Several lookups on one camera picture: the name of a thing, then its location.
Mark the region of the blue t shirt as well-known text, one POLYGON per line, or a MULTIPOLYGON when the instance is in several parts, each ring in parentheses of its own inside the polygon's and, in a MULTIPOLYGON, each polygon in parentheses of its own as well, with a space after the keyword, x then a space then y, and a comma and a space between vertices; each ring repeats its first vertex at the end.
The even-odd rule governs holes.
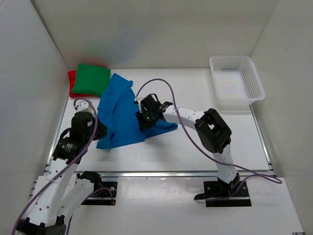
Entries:
POLYGON ((98 119, 107 127, 107 135, 101 138, 96 148, 109 150, 145 141, 147 138, 174 131, 176 123, 159 120, 152 128, 141 132, 135 116, 139 111, 134 104, 133 81, 118 74, 110 78, 98 105, 98 119))

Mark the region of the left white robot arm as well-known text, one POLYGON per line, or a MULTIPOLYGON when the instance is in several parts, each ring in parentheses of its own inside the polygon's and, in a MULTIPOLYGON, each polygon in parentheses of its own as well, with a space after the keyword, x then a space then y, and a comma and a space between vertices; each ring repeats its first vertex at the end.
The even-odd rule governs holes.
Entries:
POLYGON ((46 179, 46 185, 33 196, 17 219, 12 234, 23 235, 66 235, 68 224, 75 210, 88 197, 102 190, 100 174, 85 171, 77 174, 78 181, 65 195, 68 183, 76 171, 82 156, 96 135, 106 134, 106 128, 100 124, 96 115, 84 108, 76 111, 71 127, 60 136, 52 154, 52 161, 46 179))

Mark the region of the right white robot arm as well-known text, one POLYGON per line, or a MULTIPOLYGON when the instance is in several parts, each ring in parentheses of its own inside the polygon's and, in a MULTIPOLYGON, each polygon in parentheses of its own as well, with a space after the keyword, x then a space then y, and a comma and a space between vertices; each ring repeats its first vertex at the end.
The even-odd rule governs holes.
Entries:
POLYGON ((195 130, 203 147, 212 153, 218 169, 218 189, 198 194, 195 200, 231 196, 237 190, 240 177, 230 152, 232 132, 215 109, 193 111, 180 108, 174 102, 161 103, 156 94, 136 97, 134 104, 139 107, 135 115, 140 131, 154 127, 159 121, 180 124, 184 131, 186 127, 195 130))

